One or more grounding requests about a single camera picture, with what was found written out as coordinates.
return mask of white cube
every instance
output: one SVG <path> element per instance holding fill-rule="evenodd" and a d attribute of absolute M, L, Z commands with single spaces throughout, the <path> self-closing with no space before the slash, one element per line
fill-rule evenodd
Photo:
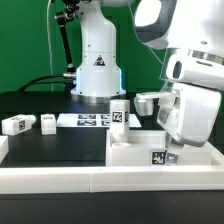
<path fill-rule="evenodd" d="M 54 114 L 41 115 L 41 132 L 42 135 L 56 134 L 56 119 Z"/>
<path fill-rule="evenodd" d="M 22 132 L 30 130 L 35 121 L 36 118 L 34 115 L 23 114 L 2 120 L 2 134 L 12 136 L 18 135 Z"/>

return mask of warning label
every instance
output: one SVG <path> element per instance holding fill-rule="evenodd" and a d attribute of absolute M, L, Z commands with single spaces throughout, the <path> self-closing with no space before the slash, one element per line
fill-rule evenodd
<path fill-rule="evenodd" d="M 96 62 L 94 63 L 95 66 L 105 66 L 105 63 L 103 61 L 103 58 L 101 55 L 97 58 Z"/>

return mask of white box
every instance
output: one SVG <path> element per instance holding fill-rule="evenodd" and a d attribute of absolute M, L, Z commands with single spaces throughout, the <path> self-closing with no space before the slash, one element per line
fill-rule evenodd
<path fill-rule="evenodd" d="M 41 115 L 41 132 L 42 135 L 56 134 L 56 119 L 54 114 Z"/>

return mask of green backdrop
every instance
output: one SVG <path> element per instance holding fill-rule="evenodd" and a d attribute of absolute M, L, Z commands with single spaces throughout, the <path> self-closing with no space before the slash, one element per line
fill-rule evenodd
<path fill-rule="evenodd" d="M 28 81 L 50 75 L 47 42 L 48 0 L 17 0 L 0 2 L 0 92 L 17 90 Z M 66 71 L 65 55 L 56 12 L 63 10 L 61 0 L 50 8 L 51 41 L 54 74 Z M 103 8 L 103 14 L 117 28 L 117 64 L 122 69 L 123 87 L 128 92 L 159 89 L 161 66 L 147 47 L 136 38 L 128 7 Z M 67 24 L 72 57 L 76 67 L 81 64 L 81 31 L 77 19 Z M 50 90 L 51 86 L 35 86 L 29 90 Z"/>

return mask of white block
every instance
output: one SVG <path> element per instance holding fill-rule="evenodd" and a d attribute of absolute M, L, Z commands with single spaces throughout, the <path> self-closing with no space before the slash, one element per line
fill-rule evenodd
<path fill-rule="evenodd" d="M 41 115 L 41 132 L 42 135 L 56 134 L 56 119 L 54 114 Z"/>
<path fill-rule="evenodd" d="M 0 136 L 0 163 L 3 161 L 9 151 L 8 137 Z"/>
<path fill-rule="evenodd" d="M 3 135 L 18 135 L 32 128 L 36 118 L 34 115 L 17 115 L 8 119 L 2 120 Z"/>

